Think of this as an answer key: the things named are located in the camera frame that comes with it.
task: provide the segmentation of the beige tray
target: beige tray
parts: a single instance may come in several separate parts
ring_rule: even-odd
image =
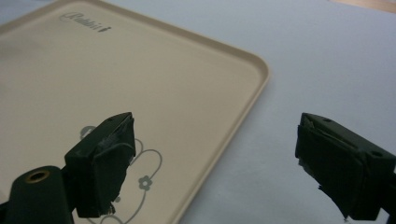
[[[250,53],[103,2],[41,8],[0,27],[0,191],[132,111],[116,216],[75,221],[177,223],[267,80]]]

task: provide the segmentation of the table surface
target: table surface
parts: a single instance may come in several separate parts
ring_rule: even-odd
[[[0,24],[50,2],[2,0]],[[303,112],[396,154],[396,14],[327,0],[108,2],[250,51],[271,70],[180,223],[345,223],[294,157]]]

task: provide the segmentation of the flower design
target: flower design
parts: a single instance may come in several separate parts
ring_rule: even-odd
[[[152,180],[148,175],[143,176],[139,179],[139,188],[143,190],[149,190],[149,187],[152,185]]]

